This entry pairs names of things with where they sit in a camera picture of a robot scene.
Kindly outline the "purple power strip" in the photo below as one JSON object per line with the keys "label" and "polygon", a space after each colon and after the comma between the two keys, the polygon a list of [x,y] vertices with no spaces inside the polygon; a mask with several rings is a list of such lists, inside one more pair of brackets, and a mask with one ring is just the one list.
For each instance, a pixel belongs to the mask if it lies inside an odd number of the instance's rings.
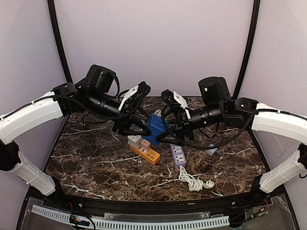
{"label": "purple power strip", "polygon": [[183,148],[178,145],[170,144],[170,150],[173,155],[174,163],[176,168],[180,168],[180,166],[185,167],[187,164]]}

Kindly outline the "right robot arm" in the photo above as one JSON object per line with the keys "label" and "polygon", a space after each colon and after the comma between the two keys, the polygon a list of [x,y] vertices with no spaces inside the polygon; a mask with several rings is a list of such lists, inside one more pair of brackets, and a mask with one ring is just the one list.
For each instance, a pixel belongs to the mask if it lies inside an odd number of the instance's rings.
{"label": "right robot arm", "polygon": [[255,208],[263,201],[263,194],[273,192],[277,187],[307,171],[307,118],[302,115],[270,107],[249,98],[231,98],[223,77],[207,77],[198,83],[204,106],[189,108],[178,92],[164,90],[161,93],[165,107],[176,118],[176,125],[167,128],[157,137],[171,135],[175,144],[187,145],[185,139],[194,140],[193,131],[209,125],[225,123],[239,128],[238,135],[245,129],[263,131],[294,139],[300,144],[297,150],[284,162],[260,176],[253,182],[251,193],[245,196],[245,204]]}

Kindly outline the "white cube socket adapter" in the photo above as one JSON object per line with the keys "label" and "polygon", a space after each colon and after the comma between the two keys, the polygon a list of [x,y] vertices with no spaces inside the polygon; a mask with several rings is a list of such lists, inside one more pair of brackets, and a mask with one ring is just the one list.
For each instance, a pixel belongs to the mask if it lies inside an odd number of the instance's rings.
{"label": "white cube socket adapter", "polygon": [[130,135],[128,136],[128,142],[129,145],[133,146],[136,149],[139,149],[141,147],[141,141],[142,141],[142,137],[140,135]]}

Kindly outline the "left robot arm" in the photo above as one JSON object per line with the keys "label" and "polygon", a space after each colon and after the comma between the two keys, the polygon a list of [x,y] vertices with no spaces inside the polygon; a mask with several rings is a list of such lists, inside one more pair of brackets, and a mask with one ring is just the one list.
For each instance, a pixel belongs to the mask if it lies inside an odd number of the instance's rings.
{"label": "left robot arm", "polygon": [[114,122],[113,132],[122,136],[149,135],[151,132],[135,116],[151,90],[142,81],[124,92],[108,94],[112,84],[119,87],[116,72],[92,65],[86,76],[77,83],[56,86],[41,97],[0,117],[0,169],[10,172],[42,195],[50,203],[63,209],[68,199],[63,195],[58,180],[44,173],[22,153],[15,140],[49,122],[78,112],[88,112],[102,120]]}

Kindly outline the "blue cube socket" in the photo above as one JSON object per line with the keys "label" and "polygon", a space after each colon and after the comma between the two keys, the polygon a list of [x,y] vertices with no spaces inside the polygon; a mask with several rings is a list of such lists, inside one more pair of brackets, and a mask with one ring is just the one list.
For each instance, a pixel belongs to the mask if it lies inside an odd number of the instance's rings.
{"label": "blue cube socket", "polygon": [[159,146],[160,142],[156,138],[166,131],[161,117],[155,114],[151,114],[146,122],[146,126],[151,131],[151,134],[142,136],[142,139],[149,141],[151,144]]}

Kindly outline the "pink wall charger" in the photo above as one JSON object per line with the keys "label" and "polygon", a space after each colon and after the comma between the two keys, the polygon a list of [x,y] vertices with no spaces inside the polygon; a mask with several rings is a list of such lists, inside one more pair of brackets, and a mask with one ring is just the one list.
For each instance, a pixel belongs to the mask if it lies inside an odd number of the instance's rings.
{"label": "pink wall charger", "polygon": [[141,148],[145,151],[149,151],[151,149],[151,143],[145,139],[141,141]]}

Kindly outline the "light blue wall charger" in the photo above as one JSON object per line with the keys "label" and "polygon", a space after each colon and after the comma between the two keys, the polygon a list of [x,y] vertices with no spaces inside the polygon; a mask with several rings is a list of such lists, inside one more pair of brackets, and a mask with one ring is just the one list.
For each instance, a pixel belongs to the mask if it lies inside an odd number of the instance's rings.
{"label": "light blue wall charger", "polygon": [[214,148],[214,149],[208,149],[206,150],[206,153],[210,156],[214,155],[216,152],[217,152],[217,148]]}

